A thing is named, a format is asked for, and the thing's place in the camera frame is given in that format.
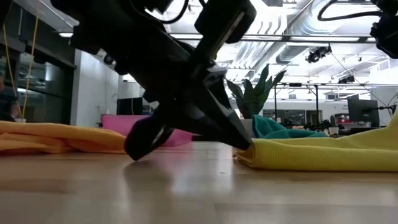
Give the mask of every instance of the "orange cloth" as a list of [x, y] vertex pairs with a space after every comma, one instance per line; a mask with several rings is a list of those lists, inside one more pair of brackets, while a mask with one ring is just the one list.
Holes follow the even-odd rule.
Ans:
[[124, 154], [124, 139], [121, 134], [100, 128], [0, 121], [0, 154], [64, 153], [76, 150]]

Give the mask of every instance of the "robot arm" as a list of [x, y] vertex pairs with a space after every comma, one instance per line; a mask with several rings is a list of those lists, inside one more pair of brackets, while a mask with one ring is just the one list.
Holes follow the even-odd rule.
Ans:
[[105, 50], [116, 61], [116, 72], [130, 73], [146, 90], [146, 100], [159, 102], [155, 113], [137, 123], [126, 139], [125, 150], [134, 160], [164, 143], [172, 128], [241, 149], [251, 145], [225, 92], [226, 69], [213, 60], [225, 42], [239, 41], [249, 29], [256, 16], [249, 0], [202, 1], [195, 28], [203, 38], [196, 48], [171, 37], [164, 21], [145, 12], [163, 13], [171, 0], [51, 2], [80, 22], [73, 30], [74, 47], [91, 54]]

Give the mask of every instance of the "ceiling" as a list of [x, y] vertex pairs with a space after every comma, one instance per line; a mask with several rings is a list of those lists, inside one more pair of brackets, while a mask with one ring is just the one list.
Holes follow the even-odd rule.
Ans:
[[[36, 0], [15, 0], [16, 3], [35, 13]], [[362, 17], [344, 21], [320, 22], [316, 15], [324, 0], [296, 0], [294, 4], [283, 7], [268, 7], [262, 0], [251, 0], [257, 10], [256, 20], [247, 34], [292, 34], [292, 35], [338, 35], [368, 36], [376, 17]], [[159, 19], [174, 18], [181, 10], [183, 0], [174, 0], [164, 15], [152, 13]], [[197, 33], [194, 23], [202, 7], [198, 0], [190, 0], [190, 8], [178, 22], [166, 25], [170, 33]], [[332, 5], [324, 17], [340, 16], [353, 12], [374, 11], [372, 4], [336, 4]], [[39, 17], [59, 32], [71, 32], [78, 22], [51, 6], [50, 0], [40, 0]], [[198, 41], [187, 41], [196, 45]], [[331, 44], [333, 55], [327, 55], [317, 63], [308, 64], [305, 57], [308, 51], [324, 44], [285, 44], [271, 42], [239, 42], [225, 44], [217, 55], [217, 62], [231, 69], [227, 78], [240, 82], [243, 78], [258, 80], [258, 74], [270, 63], [270, 74], [287, 70], [283, 82], [337, 83], [339, 77], [347, 75], [346, 69], [355, 74], [357, 80], [369, 82], [370, 69], [387, 60], [384, 53], [374, 44]], [[288, 63], [279, 63], [277, 56], [288, 56]], [[105, 55], [100, 52], [98, 58]]]

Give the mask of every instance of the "ceiling light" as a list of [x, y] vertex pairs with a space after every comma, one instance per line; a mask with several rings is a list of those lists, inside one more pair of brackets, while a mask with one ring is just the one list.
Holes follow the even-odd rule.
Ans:
[[73, 33], [70, 32], [61, 32], [59, 33], [61, 37], [70, 38], [73, 36]]

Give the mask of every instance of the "desk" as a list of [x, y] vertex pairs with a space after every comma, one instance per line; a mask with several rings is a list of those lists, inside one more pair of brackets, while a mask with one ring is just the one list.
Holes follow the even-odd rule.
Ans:
[[395, 224], [398, 174], [254, 171], [220, 143], [0, 157], [2, 223]]

